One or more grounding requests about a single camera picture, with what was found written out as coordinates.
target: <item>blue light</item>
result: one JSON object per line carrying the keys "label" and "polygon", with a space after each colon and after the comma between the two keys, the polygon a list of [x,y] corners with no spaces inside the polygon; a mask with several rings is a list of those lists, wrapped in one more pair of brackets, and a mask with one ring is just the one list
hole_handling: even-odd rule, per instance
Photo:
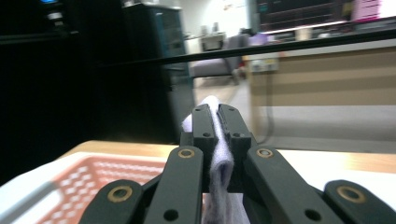
{"label": "blue light", "polygon": [[42,3],[45,3],[45,4],[50,4],[50,3],[56,3],[56,2],[58,2],[58,0],[40,0]]}

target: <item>wooden table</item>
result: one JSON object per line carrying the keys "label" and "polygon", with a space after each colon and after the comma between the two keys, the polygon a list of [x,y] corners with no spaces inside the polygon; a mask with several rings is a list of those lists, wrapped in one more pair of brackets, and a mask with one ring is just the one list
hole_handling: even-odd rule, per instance
{"label": "wooden table", "polygon": [[[82,143],[62,157],[76,152],[99,152],[118,155],[167,158],[177,146],[89,141]],[[396,174],[396,154],[349,153],[329,151],[278,150],[297,170],[329,169],[356,170]]]}

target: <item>gray floor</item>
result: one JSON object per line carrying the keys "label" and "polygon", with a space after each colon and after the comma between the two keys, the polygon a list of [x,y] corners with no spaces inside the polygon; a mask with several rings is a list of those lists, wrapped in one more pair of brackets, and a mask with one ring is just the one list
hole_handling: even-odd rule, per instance
{"label": "gray floor", "polygon": [[276,148],[396,153],[396,106],[261,106],[259,120],[251,120],[249,88],[241,80],[206,79],[195,89],[205,95],[219,95],[222,102],[239,109],[251,130],[259,122],[258,142]]}

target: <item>towel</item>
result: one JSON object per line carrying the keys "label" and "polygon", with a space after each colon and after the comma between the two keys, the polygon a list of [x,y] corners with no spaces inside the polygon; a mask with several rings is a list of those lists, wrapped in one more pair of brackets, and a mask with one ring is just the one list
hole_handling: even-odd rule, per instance
{"label": "towel", "polygon": [[[208,104],[212,114],[216,136],[219,141],[213,152],[210,164],[209,193],[205,196],[203,224],[243,224],[249,223],[242,205],[242,194],[228,193],[227,187],[233,172],[233,154],[225,140],[218,117],[219,99],[208,96],[201,105]],[[192,117],[189,115],[182,122],[184,132],[192,132]]]}

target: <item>gray chair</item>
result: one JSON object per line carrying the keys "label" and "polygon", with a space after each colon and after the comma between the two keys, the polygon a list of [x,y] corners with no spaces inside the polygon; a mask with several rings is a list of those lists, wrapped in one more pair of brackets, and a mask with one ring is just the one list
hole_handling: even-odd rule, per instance
{"label": "gray chair", "polygon": [[[239,49],[248,46],[248,35],[235,35],[227,38],[222,49]],[[196,62],[191,67],[191,77],[231,76],[238,83],[238,67],[242,57],[209,59]]]}

